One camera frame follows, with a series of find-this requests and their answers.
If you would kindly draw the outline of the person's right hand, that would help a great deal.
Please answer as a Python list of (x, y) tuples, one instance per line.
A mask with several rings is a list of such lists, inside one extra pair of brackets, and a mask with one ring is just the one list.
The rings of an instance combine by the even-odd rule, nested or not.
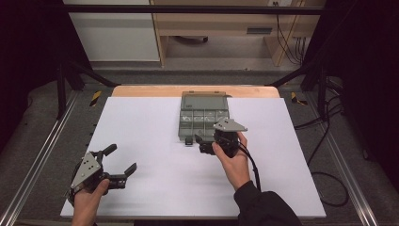
[(217, 143), (214, 142), (212, 147), (229, 182), (233, 189), (237, 191), (250, 180), (247, 155), (242, 150), (238, 150), (235, 157), (229, 158)]

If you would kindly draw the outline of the black horizontal frame bar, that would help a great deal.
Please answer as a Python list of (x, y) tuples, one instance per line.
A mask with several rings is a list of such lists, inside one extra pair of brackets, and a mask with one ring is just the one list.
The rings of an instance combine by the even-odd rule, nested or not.
[(237, 6), (64, 5), (68, 12), (322, 15), (325, 8)]

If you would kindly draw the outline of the white cabinet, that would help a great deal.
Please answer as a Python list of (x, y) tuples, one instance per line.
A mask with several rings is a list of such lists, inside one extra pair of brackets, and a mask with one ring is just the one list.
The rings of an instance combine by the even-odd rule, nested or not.
[(91, 62), (159, 61), (150, 13), (71, 13)]

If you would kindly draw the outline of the transparent grey compartment box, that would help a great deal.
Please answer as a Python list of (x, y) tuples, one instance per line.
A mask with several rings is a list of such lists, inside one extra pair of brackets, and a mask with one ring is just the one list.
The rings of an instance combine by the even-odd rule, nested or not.
[(214, 139), (214, 124), (230, 116), (229, 95), (224, 91), (184, 91), (181, 99), (178, 136), (193, 145), (195, 135)]

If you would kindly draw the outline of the dark curtain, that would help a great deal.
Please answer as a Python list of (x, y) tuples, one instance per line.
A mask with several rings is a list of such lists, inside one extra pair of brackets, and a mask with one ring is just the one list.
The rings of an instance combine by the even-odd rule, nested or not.
[(29, 92), (56, 79), (62, 57), (90, 63), (63, 0), (0, 0), (0, 153), (27, 110)]
[(399, 189), (399, 0), (326, 0), (305, 60), (343, 80), (368, 148)]

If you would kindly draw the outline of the aluminium floor rail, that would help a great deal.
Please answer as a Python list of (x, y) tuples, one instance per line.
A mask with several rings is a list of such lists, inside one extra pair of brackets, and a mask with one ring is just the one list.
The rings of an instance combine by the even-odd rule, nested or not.
[[(309, 101), (312, 112), (316, 117), (320, 117), (317, 112), (317, 97), (314, 93), (305, 92), (305, 97)], [(345, 185), (348, 196), (353, 203), (353, 206), (359, 216), (363, 226), (379, 226), (375, 214), (367, 202), (359, 183), (350, 169), (347, 161), (344, 159), (343, 153), (339, 148), (338, 142), (331, 131), (330, 113), (329, 110), (333, 104), (338, 103), (338, 96), (327, 98), (327, 122), (322, 122), (319, 127), (323, 131), (325, 137), (323, 141), (327, 143), (332, 161), (334, 162), (337, 171), (340, 174), (341, 180)]]
[(71, 96), (68, 99), (66, 109), (61, 117), (56, 120), (52, 130), (45, 139), (45, 142), (40, 148), (35, 160), (33, 161), (28, 173), (25, 175), (20, 187), (15, 193), (13, 199), (8, 205), (7, 209), (3, 212), (0, 217), (0, 226), (13, 226), (18, 216), (20, 215), (24, 204), (29, 197), (35, 183), (41, 174), (43, 167), (45, 166), (48, 157), (52, 153), (58, 138), (60, 137), (74, 107), (76, 100), (80, 93), (78, 91), (72, 91)]

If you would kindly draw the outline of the yellow black tape marker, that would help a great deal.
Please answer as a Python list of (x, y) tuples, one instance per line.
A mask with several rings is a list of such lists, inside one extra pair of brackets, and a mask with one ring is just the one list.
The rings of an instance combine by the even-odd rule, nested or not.
[(297, 98), (295, 92), (291, 92), (291, 100), (292, 100), (292, 103), (294, 103), (294, 104), (308, 105), (307, 101), (299, 100)]
[(95, 91), (95, 93), (92, 96), (89, 106), (95, 106), (97, 104), (101, 94), (102, 94), (102, 92), (100, 90)]

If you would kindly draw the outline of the black frame stand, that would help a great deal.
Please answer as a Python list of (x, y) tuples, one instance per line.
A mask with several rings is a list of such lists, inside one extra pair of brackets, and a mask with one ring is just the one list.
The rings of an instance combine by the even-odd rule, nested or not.
[(320, 61), (312, 60), (311, 62), (302, 65), (299, 69), (283, 76), (281, 79), (272, 82), (270, 87), (278, 88), (285, 83), (297, 78), (300, 75), (304, 75), (304, 78), (300, 84), (303, 91), (310, 91), (315, 85), (318, 86), (317, 92), (317, 112), (323, 121), (327, 119), (327, 70), (324, 69), (323, 64)]
[(67, 110), (65, 82), (68, 82), (73, 90), (82, 90), (85, 86), (85, 83), (81, 78), (81, 74), (88, 75), (90, 78), (109, 88), (115, 88), (119, 85), (118, 83), (112, 82), (102, 77), (92, 69), (84, 67), (75, 61), (65, 61), (60, 63), (56, 69), (58, 120), (62, 118)]

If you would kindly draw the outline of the white table sheet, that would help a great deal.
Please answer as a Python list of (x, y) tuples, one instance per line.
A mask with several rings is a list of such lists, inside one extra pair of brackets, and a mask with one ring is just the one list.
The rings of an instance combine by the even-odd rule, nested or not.
[[(231, 117), (247, 128), (248, 150), (264, 191), (278, 193), (300, 218), (322, 218), (320, 201), (286, 104), (281, 98), (230, 98)], [(178, 138), (181, 100), (110, 97), (89, 149), (111, 144), (104, 170), (136, 172), (102, 198), (98, 215), (126, 219), (236, 218), (233, 188), (219, 160)]]

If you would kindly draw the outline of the person's left hand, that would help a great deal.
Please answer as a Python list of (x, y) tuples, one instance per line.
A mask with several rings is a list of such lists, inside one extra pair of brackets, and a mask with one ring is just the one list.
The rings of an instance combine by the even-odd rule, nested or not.
[(107, 191), (110, 181), (102, 180), (93, 192), (79, 191), (74, 197), (74, 219), (93, 219), (96, 217), (100, 200)]

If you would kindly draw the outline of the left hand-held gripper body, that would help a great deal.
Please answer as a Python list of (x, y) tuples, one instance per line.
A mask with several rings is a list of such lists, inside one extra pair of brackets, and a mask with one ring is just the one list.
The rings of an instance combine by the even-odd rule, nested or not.
[(109, 189), (124, 189), (127, 181), (125, 174), (109, 174), (104, 171), (103, 158), (111, 151), (88, 152), (84, 155), (72, 178), (71, 190), (74, 193), (82, 189), (93, 191), (104, 179), (110, 181)]

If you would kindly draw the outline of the light wooden desk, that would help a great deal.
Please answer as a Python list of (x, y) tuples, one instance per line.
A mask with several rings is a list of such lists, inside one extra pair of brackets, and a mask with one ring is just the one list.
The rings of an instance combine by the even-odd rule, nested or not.
[[(154, 6), (323, 7), (327, 0), (150, 0)], [(264, 38), (272, 61), (280, 66), (294, 52), (296, 38), (309, 40), (317, 15), (155, 13), (161, 38), (182, 36), (258, 36)]]

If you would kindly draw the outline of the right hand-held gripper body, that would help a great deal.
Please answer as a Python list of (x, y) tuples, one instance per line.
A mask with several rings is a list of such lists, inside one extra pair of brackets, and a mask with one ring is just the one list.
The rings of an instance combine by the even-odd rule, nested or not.
[(242, 144), (238, 137), (239, 132), (246, 132), (247, 128), (236, 122), (234, 119), (225, 119), (214, 124), (214, 140), (215, 143), (222, 149), (224, 154), (233, 158), (238, 151), (243, 151), (248, 154), (247, 147)]

